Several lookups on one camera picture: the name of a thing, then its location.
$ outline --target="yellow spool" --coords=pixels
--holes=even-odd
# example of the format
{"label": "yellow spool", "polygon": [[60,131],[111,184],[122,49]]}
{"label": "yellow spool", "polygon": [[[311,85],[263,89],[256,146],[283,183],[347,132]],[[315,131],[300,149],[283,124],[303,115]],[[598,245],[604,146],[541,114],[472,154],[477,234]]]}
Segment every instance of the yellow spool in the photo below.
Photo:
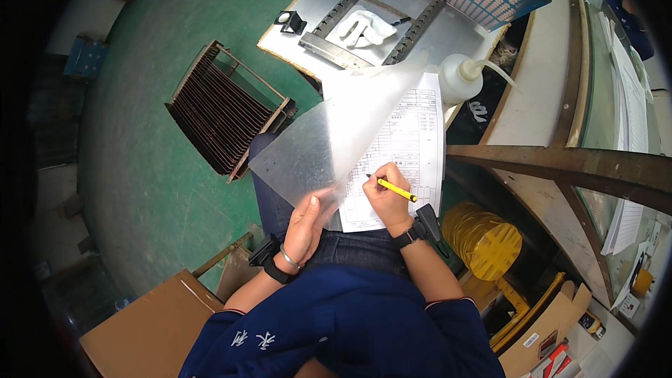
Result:
{"label": "yellow spool", "polygon": [[446,212],[441,232],[467,268],[483,281],[501,278],[516,261],[523,242],[515,226],[470,201]]}

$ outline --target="glass shelf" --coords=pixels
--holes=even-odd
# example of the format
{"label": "glass shelf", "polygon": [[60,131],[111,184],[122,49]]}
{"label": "glass shelf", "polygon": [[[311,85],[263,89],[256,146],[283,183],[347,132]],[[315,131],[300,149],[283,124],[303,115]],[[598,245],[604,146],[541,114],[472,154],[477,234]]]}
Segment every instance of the glass shelf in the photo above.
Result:
{"label": "glass shelf", "polygon": [[[579,146],[592,149],[616,149],[618,105],[615,91],[617,90],[617,81],[611,64],[608,41],[600,22],[600,12],[615,22],[616,36],[628,53],[630,53],[630,41],[620,21],[605,0],[584,0],[584,4],[590,36],[590,83]],[[630,59],[638,68],[636,59],[632,56],[630,56]],[[646,104],[646,118],[649,128],[649,153],[660,154],[660,134],[653,104]],[[618,198],[580,187],[576,188],[576,193],[587,209],[593,226],[603,243],[614,218]],[[649,220],[657,220],[658,218],[658,211],[644,207],[642,222],[635,242],[617,255],[609,254],[605,257],[614,298],[623,289],[630,268],[636,262],[634,258],[639,244],[646,238],[646,226]]]}

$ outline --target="white bottle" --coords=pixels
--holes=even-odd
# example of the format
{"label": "white bottle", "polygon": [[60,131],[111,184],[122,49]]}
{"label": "white bottle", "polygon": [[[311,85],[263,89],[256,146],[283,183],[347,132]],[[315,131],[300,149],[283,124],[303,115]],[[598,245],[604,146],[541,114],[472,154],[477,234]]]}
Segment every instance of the white bottle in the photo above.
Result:
{"label": "white bottle", "polygon": [[481,71],[484,65],[516,87],[513,79],[489,60],[475,61],[464,54],[451,54],[439,65],[439,87],[443,103],[446,106],[458,105],[478,95],[483,88]]}

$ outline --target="lap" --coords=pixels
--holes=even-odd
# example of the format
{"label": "lap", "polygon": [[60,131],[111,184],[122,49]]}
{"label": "lap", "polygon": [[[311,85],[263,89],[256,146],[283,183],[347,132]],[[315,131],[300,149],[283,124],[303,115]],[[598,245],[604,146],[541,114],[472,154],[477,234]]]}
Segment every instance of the lap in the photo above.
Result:
{"label": "lap", "polygon": [[[276,137],[275,133],[262,133],[252,140],[250,160]],[[252,179],[261,227],[264,233],[272,233],[283,241],[294,207],[268,187],[254,172]],[[327,264],[358,266],[408,278],[404,260],[399,251],[392,246],[392,238],[387,230],[357,233],[323,230],[320,245],[308,264],[307,268]]]}

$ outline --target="hand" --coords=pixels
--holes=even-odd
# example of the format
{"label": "hand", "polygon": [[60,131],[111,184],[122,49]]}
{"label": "hand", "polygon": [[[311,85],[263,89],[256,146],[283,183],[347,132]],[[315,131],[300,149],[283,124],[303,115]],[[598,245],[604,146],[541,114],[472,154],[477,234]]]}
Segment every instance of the hand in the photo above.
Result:
{"label": "hand", "polygon": [[381,166],[367,182],[362,185],[364,194],[374,208],[376,214],[385,224],[385,228],[393,238],[401,235],[413,226],[413,218],[408,214],[408,200],[399,196],[394,191],[388,190],[378,184],[378,179],[384,179],[406,191],[411,190],[411,185],[401,174],[397,165],[389,162]]}
{"label": "hand", "polygon": [[328,200],[332,192],[332,189],[317,190],[312,195],[303,198],[292,212],[290,225],[285,235],[284,249],[289,258],[299,266],[305,265],[315,254],[320,243],[322,228],[333,214],[331,206],[327,210],[320,210],[320,198],[324,197]]}

